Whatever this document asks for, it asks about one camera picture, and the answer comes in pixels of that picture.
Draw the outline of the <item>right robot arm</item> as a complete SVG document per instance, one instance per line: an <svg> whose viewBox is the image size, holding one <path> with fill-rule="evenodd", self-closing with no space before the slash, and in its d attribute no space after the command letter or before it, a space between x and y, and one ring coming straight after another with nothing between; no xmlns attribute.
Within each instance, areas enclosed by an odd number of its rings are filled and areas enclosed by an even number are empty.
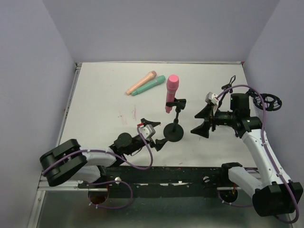
<svg viewBox="0 0 304 228"><path fill-rule="evenodd" d="M209 131L216 126L229 126L249 149L256 164L260 179L249 174L240 164L227 163L225 175L237 184L252 199L252 204L261 217L277 216L295 212L303 187L293 182L284 171L271 149L262 122L257 116L250 115L249 96L234 93L230 96L230 111L217 109L219 100L210 92L205 99L207 105L195 115L204 122L191 130L191 133L208 138Z"/></svg>

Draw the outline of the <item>pink toy microphone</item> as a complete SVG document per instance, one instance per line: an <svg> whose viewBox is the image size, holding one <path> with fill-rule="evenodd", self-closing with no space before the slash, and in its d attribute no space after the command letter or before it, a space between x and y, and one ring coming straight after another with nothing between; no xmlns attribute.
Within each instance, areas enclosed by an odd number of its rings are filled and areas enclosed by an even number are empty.
<svg viewBox="0 0 304 228"><path fill-rule="evenodd" d="M179 88L179 77L177 75L170 75L167 79L166 83L167 94L166 94L166 103L165 103L165 111L166 113L170 113L172 107L167 106L168 102L174 102L176 91Z"/></svg>

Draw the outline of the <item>black round-base mic stand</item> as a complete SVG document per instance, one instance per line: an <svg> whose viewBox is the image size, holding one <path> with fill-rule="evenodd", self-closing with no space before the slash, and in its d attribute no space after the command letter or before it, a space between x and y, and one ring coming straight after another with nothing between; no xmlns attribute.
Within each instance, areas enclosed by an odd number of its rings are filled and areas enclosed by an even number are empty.
<svg viewBox="0 0 304 228"><path fill-rule="evenodd" d="M179 114L185 109L186 99L174 99L173 102L167 102L168 107L175 107L176 116L172 123L165 126L163 130L164 137L170 142L178 142L183 138L184 130L179 125Z"/></svg>

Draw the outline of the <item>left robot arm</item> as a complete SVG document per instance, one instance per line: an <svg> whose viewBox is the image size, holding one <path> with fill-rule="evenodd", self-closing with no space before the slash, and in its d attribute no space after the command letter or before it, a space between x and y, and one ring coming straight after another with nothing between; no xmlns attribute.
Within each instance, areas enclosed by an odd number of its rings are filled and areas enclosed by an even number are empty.
<svg viewBox="0 0 304 228"><path fill-rule="evenodd" d="M70 139L43 154L39 161L42 175L50 187L55 187L68 180L94 182L101 177L100 167L118 167L129 164L126 156L146 147L159 151L168 141L166 138L153 140L155 127L159 122L141 119L137 125L137 135L121 133L112 145L106 149L86 149L76 139Z"/></svg>

